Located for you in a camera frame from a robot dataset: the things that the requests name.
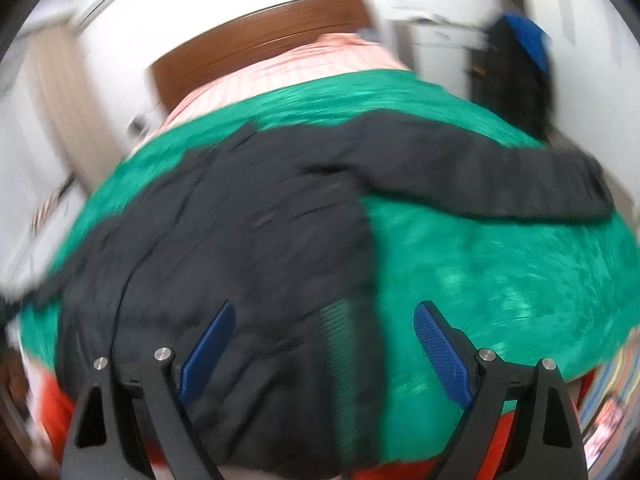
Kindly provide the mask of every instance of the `green mesh fabric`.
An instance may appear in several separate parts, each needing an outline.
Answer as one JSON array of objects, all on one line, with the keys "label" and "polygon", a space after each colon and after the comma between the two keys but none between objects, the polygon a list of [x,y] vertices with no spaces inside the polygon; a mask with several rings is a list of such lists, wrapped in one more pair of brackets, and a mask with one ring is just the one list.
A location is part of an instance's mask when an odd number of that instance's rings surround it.
[{"label": "green mesh fabric", "polygon": [[[179,126],[120,164],[88,200],[53,266],[188,148],[217,142],[249,120],[260,129],[332,125],[377,108],[456,124],[507,146],[536,145],[489,111],[409,72],[374,70],[276,90]],[[460,418],[413,333],[419,301],[433,300],[476,346],[526,364],[551,356],[566,378],[610,358],[639,322],[638,248],[617,215],[589,226],[517,224],[373,196],[363,202],[376,239],[376,309],[386,345],[382,462],[433,456]],[[22,319],[24,345],[49,365],[57,309]]]}]

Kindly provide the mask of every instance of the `pink bedsheet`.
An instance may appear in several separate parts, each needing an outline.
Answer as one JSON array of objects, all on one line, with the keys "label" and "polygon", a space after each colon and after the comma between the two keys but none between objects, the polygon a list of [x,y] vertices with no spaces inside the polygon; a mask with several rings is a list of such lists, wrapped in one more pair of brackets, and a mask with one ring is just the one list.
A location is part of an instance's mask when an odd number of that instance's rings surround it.
[{"label": "pink bedsheet", "polygon": [[323,34],[314,43],[249,65],[195,89],[164,124],[134,149],[158,135],[214,110],[271,90],[333,75],[386,68],[408,70],[378,43],[357,34]]}]

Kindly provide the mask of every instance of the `bed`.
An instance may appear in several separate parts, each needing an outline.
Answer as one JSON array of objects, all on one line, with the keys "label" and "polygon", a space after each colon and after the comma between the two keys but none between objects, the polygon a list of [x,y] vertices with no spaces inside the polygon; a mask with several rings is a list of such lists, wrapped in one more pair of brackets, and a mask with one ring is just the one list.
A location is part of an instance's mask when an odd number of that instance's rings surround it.
[{"label": "bed", "polygon": [[[156,60],[150,70],[167,122],[91,197],[53,266],[186,149],[219,142],[248,120],[260,129],[331,125],[392,108],[506,145],[536,145],[488,111],[417,80],[355,35],[366,38],[372,25],[364,0],[297,0],[220,25]],[[314,48],[322,56],[337,49],[340,62],[310,56],[321,62],[305,64]],[[350,49],[367,52],[366,59]],[[292,50],[306,61],[284,70]],[[377,309],[388,348],[382,463],[438,454],[460,417],[412,337],[408,316],[419,301],[434,300],[476,346],[528,364],[550,355],[568,379],[612,358],[639,322],[638,250],[618,216],[594,226],[475,222],[376,196],[365,208],[379,254]],[[49,367],[57,314],[53,304],[21,320],[23,346]]]}]

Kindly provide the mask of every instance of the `curtain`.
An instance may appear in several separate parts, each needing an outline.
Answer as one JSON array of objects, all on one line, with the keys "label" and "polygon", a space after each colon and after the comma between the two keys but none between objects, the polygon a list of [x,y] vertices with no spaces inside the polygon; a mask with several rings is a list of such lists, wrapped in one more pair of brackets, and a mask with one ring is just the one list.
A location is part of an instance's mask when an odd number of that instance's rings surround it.
[{"label": "curtain", "polygon": [[124,149],[110,132],[73,29],[63,24],[34,33],[26,63],[56,141],[91,194],[122,160]]}]

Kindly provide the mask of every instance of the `blue clamp pad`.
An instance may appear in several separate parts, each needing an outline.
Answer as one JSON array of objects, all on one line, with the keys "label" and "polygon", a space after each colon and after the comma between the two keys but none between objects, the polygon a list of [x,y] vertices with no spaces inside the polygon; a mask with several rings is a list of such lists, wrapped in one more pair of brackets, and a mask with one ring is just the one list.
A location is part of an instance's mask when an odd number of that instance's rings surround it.
[{"label": "blue clamp pad", "polygon": [[209,323],[180,369],[178,400],[185,406],[204,391],[236,328],[236,310],[228,301]]},{"label": "blue clamp pad", "polygon": [[415,308],[414,330],[447,397],[465,410],[473,400],[468,370],[424,302]]}]

